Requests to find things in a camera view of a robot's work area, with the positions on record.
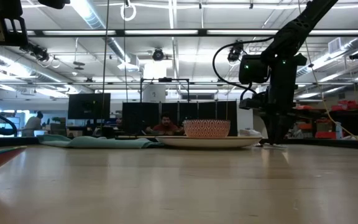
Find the computer monitor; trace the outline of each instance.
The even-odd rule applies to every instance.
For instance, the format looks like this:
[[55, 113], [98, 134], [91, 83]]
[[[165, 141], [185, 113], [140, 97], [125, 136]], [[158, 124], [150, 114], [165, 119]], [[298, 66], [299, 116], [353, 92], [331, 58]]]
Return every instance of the computer monitor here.
[[110, 93], [71, 94], [68, 97], [68, 119], [110, 118]]

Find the table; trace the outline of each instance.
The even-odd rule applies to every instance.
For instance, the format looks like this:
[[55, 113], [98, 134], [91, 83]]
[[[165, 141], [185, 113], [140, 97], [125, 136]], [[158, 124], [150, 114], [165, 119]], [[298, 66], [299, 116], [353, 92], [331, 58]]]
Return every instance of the table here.
[[0, 223], [358, 223], [358, 149], [60, 149], [0, 168]]

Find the person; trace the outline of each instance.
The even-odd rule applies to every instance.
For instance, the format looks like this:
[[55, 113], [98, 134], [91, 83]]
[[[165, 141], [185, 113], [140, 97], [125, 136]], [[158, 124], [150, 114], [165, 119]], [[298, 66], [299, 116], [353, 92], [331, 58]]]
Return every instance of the person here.
[[41, 119], [44, 115], [41, 111], [37, 112], [37, 116], [31, 117], [22, 130], [22, 137], [34, 137], [34, 131], [41, 129]]
[[176, 132], [180, 132], [181, 129], [179, 129], [176, 125], [174, 125], [171, 122], [170, 116], [168, 113], [163, 113], [161, 115], [161, 123], [154, 126], [153, 130], [151, 130], [150, 127], [146, 129], [147, 132], [151, 133], [152, 131], [158, 131], [159, 134], [167, 134], [167, 135], [173, 135]]

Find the towel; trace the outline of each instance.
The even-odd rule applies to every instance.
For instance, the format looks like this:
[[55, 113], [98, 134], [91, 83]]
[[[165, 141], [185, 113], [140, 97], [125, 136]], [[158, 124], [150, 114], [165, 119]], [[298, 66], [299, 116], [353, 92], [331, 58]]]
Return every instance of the towel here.
[[147, 139], [136, 140], [115, 140], [104, 137], [94, 138], [90, 136], [80, 136], [69, 139], [65, 136], [46, 134], [37, 136], [41, 144], [56, 147], [72, 148], [98, 148], [98, 149], [145, 149], [148, 147], [160, 147], [161, 143], [152, 142]]

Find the table surface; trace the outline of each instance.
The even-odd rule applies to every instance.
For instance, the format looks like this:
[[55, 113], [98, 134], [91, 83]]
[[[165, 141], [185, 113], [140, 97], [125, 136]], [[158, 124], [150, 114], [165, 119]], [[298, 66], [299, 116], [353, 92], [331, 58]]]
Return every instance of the table surface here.
[[358, 223], [358, 149], [60, 149], [0, 167], [0, 223]]

